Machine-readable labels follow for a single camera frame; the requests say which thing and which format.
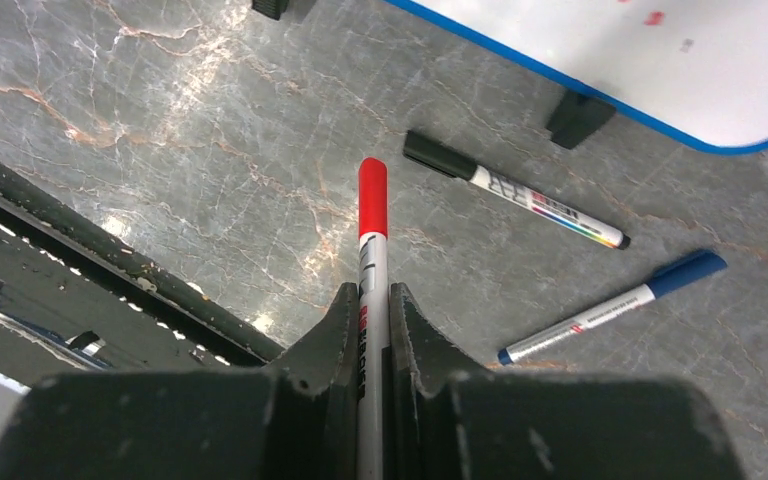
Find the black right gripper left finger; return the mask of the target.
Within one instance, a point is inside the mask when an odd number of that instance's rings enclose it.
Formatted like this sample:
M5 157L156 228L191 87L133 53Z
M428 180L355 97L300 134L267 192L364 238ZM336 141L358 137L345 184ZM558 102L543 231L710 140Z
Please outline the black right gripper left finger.
M357 287L259 368L46 378L0 437L0 479L352 479Z

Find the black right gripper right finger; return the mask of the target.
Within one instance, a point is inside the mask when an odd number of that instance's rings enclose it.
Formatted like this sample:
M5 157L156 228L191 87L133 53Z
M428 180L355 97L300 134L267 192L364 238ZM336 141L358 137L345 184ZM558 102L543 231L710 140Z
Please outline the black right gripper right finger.
M395 479L741 479L712 402L689 382L491 370L390 293Z

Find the blue framed whiteboard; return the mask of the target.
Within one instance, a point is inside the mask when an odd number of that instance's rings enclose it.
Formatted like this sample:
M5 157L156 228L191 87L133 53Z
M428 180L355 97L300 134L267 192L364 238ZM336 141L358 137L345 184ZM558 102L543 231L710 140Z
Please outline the blue framed whiteboard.
M404 1L694 149L768 148L768 1Z

